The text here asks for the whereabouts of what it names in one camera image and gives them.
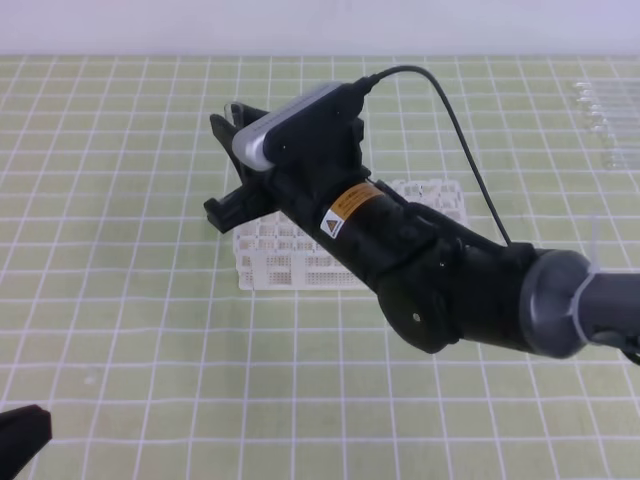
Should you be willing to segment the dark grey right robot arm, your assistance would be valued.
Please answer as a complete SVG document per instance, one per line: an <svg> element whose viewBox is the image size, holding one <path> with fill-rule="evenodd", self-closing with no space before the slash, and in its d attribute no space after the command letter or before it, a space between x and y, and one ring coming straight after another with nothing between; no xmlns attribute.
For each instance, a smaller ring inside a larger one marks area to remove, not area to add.
<svg viewBox="0 0 640 480"><path fill-rule="evenodd" d="M331 100L280 120L243 104L212 115L238 162L245 133L267 131L264 171L238 165L241 186L207 201L221 232L282 212L377 297L393 330L429 354L460 340L564 359L587 345L639 358L639 278L598 272L581 254L499 245L410 202L362 163L360 104Z"/></svg>

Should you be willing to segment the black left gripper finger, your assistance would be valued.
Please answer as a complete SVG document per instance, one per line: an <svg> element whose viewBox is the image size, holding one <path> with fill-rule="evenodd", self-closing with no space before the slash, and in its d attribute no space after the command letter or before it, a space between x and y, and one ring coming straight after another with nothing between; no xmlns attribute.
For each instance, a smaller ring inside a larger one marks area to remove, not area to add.
<svg viewBox="0 0 640 480"><path fill-rule="evenodd" d="M52 439L51 413L29 405L2 412L0 418L1 474L18 475Z"/></svg>

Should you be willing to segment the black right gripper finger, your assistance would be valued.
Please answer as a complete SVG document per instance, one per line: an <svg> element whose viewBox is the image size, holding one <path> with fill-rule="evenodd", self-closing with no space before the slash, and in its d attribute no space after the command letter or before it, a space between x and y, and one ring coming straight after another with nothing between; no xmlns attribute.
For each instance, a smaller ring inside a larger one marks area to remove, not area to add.
<svg viewBox="0 0 640 480"><path fill-rule="evenodd" d="M225 119L224 114L212 114L211 129L242 184L260 182L269 186L273 160L268 150L270 130L266 121L271 120L272 113L243 105L245 125L242 128L235 128Z"/></svg>
<svg viewBox="0 0 640 480"><path fill-rule="evenodd" d="M221 199L204 203L208 222L220 233L262 218L278 210L278 194L266 184L247 183Z"/></svg>

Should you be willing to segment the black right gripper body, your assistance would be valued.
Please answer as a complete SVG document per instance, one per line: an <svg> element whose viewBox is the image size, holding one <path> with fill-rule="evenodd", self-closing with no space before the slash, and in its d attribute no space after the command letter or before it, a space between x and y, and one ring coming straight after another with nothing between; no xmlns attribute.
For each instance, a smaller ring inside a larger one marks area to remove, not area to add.
<svg viewBox="0 0 640 480"><path fill-rule="evenodd" d="M280 209L339 260L385 258L385 184L362 161L356 117L327 144L273 168Z"/></svg>

